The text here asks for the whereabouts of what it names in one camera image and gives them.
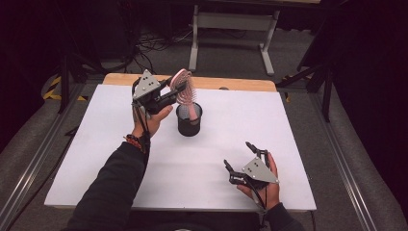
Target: white table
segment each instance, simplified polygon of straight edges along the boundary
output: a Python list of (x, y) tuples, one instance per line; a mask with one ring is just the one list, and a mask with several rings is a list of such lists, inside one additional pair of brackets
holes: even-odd
[[(124, 141), (122, 137), (131, 132), (130, 103), (130, 86), (97, 87), (45, 205), (77, 205), (99, 169)], [(173, 110), (153, 137), (134, 209), (258, 211), (253, 201), (228, 182), (223, 163), (227, 160), (235, 170), (246, 165), (254, 157), (245, 145), (250, 141), (272, 153), (285, 207), (292, 211), (316, 210), (278, 92), (197, 90), (197, 103), (203, 108), (198, 135), (180, 135)]]

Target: dark background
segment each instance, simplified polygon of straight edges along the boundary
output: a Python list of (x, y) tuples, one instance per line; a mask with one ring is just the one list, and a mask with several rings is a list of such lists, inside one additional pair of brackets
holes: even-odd
[[(188, 5), (164, 4), (162, 17), (149, 19), (149, 6), (141, 12), (136, 1), (119, 1), (131, 4), (119, 7), (116, 1), (82, 2), (60, 1), (56, 7), (53, 1), (9, 0), (0, 8), (0, 151), (43, 104), (40, 91), (59, 71), (64, 52), (97, 64), (102, 59), (123, 60), (133, 54), (142, 22), (164, 36), (191, 23)], [(402, 1), (351, 2), (346, 5), (352, 11), (349, 16), (332, 17), (320, 31), (321, 15), (306, 16), (299, 10), (282, 11), (278, 27), (319, 31), (306, 66), (325, 59), (337, 39), (350, 39), (333, 63), (334, 84), (363, 145), (408, 218), (408, 6)], [(140, 17), (129, 24), (132, 18), (121, 9), (132, 9)]]

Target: black sleeve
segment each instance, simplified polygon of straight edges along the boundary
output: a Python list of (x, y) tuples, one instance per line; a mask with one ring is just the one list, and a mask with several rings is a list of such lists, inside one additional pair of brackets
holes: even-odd
[(143, 160), (138, 148), (123, 142), (100, 169), (64, 231), (122, 230), (143, 178)]
[(268, 210), (266, 218), (271, 231), (305, 230), (299, 221), (291, 217), (282, 203)]

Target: hand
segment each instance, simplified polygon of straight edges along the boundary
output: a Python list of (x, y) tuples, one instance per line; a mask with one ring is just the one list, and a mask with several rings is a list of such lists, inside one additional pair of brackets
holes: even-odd
[[(150, 132), (150, 137), (153, 137), (153, 135), (157, 132), (157, 130), (160, 127), (160, 122), (170, 114), (170, 112), (173, 110), (173, 106), (168, 105), (164, 107), (156, 115), (151, 115), (150, 118), (147, 119), (147, 122), (146, 122), (146, 116), (144, 112), (141, 109), (138, 109), (138, 110), (140, 112), (141, 119), (142, 119), (142, 122), (144, 123), (144, 126)], [(132, 135), (139, 138), (143, 134), (143, 127), (140, 124), (138, 113), (136, 112), (136, 108), (132, 107), (132, 111), (133, 111), (133, 120), (135, 122), (135, 128), (133, 129)]]
[[(268, 153), (270, 171), (278, 177), (278, 169), (276, 163), (273, 161), (272, 155)], [(237, 189), (246, 194), (249, 198), (252, 198), (252, 191), (247, 186), (238, 185)], [(267, 206), (267, 210), (273, 208), (275, 205), (279, 204), (279, 185), (269, 183), (264, 189), (258, 191), (258, 194), (261, 196), (262, 201)]]

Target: wooden tabletop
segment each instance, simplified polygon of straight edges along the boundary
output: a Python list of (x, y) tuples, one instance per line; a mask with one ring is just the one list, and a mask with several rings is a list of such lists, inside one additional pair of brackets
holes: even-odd
[[(140, 76), (141, 74), (110, 73), (106, 75), (103, 84), (131, 86)], [(154, 77), (161, 81), (170, 76), (154, 75)], [(276, 91), (275, 84), (268, 80), (192, 77), (192, 82), (194, 87), (198, 89), (216, 90), (227, 88), (229, 90)]]

